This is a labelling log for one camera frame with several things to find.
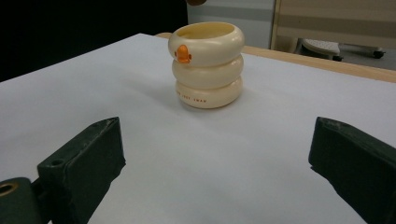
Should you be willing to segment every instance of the wall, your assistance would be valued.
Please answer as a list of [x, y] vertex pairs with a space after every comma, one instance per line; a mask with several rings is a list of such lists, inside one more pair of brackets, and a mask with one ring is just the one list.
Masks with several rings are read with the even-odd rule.
[[246, 45], [270, 48], [275, 0], [207, 0], [201, 6], [188, 6], [189, 24], [225, 21], [245, 34]]

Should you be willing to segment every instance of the orange duck sticker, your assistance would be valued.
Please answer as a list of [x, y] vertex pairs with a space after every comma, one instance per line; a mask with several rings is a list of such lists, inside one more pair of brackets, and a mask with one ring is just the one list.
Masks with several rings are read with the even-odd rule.
[[189, 63], [191, 60], [189, 49], [187, 49], [185, 45], [180, 45], [180, 47], [178, 47], [177, 51], [175, 51], [175, 56], [180, 63]]

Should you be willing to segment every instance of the floor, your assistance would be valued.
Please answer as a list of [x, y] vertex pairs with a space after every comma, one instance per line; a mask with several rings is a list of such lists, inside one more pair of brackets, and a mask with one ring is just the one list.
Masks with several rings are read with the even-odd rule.
[[[372, 49], [361, 46], [339, 44], [339, 49], [341, 51], [340, 56], [343, 57], [343, 63], [355, 63], [396, 71], [396, 49], [381, 49], [385, 54], [380, 59], [374, 58]], [[305, 49], [302, 47], [300, 40], [295, 53], [332, 60], [332, 57], [328, 55], [321, 55]]]

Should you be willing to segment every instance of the black cloth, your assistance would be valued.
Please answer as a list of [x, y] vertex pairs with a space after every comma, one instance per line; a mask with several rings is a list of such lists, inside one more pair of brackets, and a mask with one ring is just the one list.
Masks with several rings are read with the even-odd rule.
[[131, 35], [174, 32], [188, 23], [185, 0], [24, 0], [4, 6], [3, 12], [0, 81]]

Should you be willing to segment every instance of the cream ring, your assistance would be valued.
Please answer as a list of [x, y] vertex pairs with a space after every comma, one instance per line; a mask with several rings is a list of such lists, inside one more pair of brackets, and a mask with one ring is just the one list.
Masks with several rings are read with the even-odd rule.
[[178, 82], [196, 89], [215, 89], [235, 81], [242, 73], [244, 59], [241, 54], [229, 63], [210, 67], [194, 67], [185, 63], [172, 63], [172, 71]]
[[224, 64], [241, 53], [245, 36], [233, 24], [219, 21], [199, 22], [183, 26], [168, 40], [171, 56], [190, 66]]
[[225, 87], [213, 90], [197, 90], [177, 81], [176, 92], [178, 98], [187, 105], [198, 108], [216, 108], [231, 103], [240, 95], [242, 78], [238, 78]]

